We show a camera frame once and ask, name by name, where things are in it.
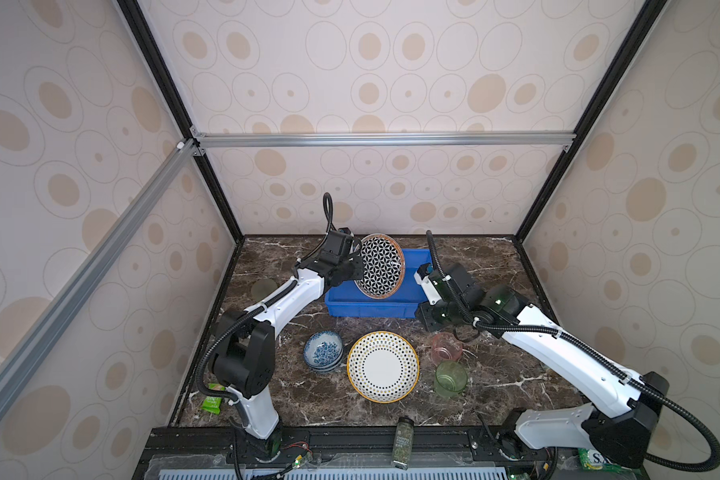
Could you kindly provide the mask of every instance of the glass cup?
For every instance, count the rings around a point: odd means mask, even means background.
[[[467,387],[467,370],[451,360],[443,360],[434,371],[434,392],[443,398],[462,393]]]
[[[440,365],[443,360],[457,362],[461,358],[461,342],[453,333],[441,332],[432,338],[432,362]]]

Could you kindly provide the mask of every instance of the yellow rimmed plate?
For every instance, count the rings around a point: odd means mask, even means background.
[[[418,356],[392,332],[371,332],[356,341],[347,357],[347,376],[358,393],[376,403],[405,398],[418,381]]]

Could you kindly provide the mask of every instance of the green wrapper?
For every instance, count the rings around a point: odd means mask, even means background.
[[[600,471],[600,472],[632,472],[632,468],[616,465],[615,463],[608,462],[605,456],[597,450],[587,450],[586,448],[579,448],[579,460],[581,460],[581,467],[586,471]]]
[[[219,385],[218,383],[210,383],[208,384],[208,387],[211,390],[223,390],[224,386]],[[220,407],[221,406],[221,397],[217,396],[207,396],[205,400],[202,401],[201,408],[207,412],[215,413],[216,415],[219,415]]]

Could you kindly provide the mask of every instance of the green glass cup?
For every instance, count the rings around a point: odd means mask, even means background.
[[[451,398],[464,391],[467,380],[467,370],[456,362],[444,360],[434,371],[434,392]]]

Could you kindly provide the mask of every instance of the white plate center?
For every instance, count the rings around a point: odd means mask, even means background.
[[[363,370],[370,383],[385,389],[393,386],[400,378],[402,365],[398,356],[393,352],[379,349],[368,354]]]

